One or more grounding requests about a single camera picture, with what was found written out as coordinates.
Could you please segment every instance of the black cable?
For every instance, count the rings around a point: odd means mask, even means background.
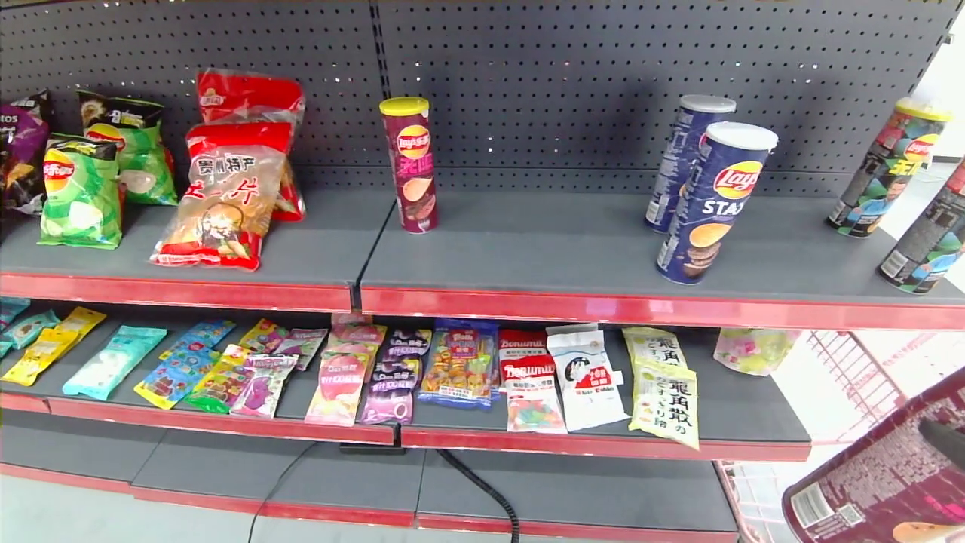
[[[262,514],[262,509],[264,509],[264,506],[268,503],[269,500],[271,500],[275,496],[275,492],[278,491],[278,487],[282,486],[282,482],[285,481],[286,475],[288,475],[291,469],[295,467],[295,464],[297,464],[298,461],[301,460],[302,457],[305,456],[305,454],[308,451],[312,450],[312,447],[314,447],[318,443],[319,442],[313,442],[312,444],[305,447],[305,450],[298,453],[298,456],[294,457],[294,459],[291,462],[289,462],[288,466],[285,468],[282,474],[278,476],[278,480],[275,481],[275,486],[271,487],[271,490],[268,492],[268,495],[264,497],[264,500],[262,500],[262,503],[258,506],[258,509],[255,511],[255,516],[251,518],[251,526],[248,527],[248,543],[251,543],[253,538],[255,537],[255,522],[258,521],[258,516]]]
[[[519,517],[516,516],[516,510],[512,508],[510,502],[502,494],[500,494],[499,491],[492,488],[489,483],[483,481],[478,475],[476,475],[475,472],[470,470],[469,467],[463,464],[461,460],[456,458],[452,452],[444,448],[437,448],[435,451],[439,453],[439,456],[441,456],[443,460],[449,462],[453,468],[456,468],[457,471],[472,481],[473,484],[480,487],[483,492],[489,494],[491,498],[496,500],[496,503],[499,503],[499,506],[502,507],[503,510],[506,511],[507,516],[510,517],[510,524],[512,525],[510,543],[519,543]]]

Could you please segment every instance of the light blue candy packet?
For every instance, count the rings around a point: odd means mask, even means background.
[[[64,394],[84,394],[106,401],[111,390],[127,377],[168,334],[166,329],[120,327],[99,353],[64,383]]]

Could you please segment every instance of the blue chip canister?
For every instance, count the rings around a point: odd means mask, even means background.
[[[664,150],[653,196],[647,205],[647,225],[666,234],[674,218],[680,191],[687,182],[690,168],[697,160],[703,133],[713,123],[723,121],[737,109],[737,102],[719,97],[685,95],[680,97],[674,131]]]
[[[665,277],[687,285],[701,282],[777,144],[777,134],[754,125],[723,122],[707,127],[657,256],[657,268]]]

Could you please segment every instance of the green chip bag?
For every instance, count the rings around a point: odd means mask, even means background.
[[[119,181],[135,204],[176,206],[175,180],[161,145],[164,106],[150,101],[107,98],[77,91],[84,135],[118,145]]]
[[[113,249],[121,242],[117,145],[52,137],[43,157],[47,201],[40,245]]]

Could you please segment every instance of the red candy bag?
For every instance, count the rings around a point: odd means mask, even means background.
[[[187,133],[190,186],[151,262],[256,270],[290,142],[287,123],[191,129]]]
[[[297,129],[305,116],[305,95],[291,79],[209,68],[198,73],[197,81],[198,107],[205,124],[289,123]],[[287,158],[272,218],[305,218],[305,200]]]

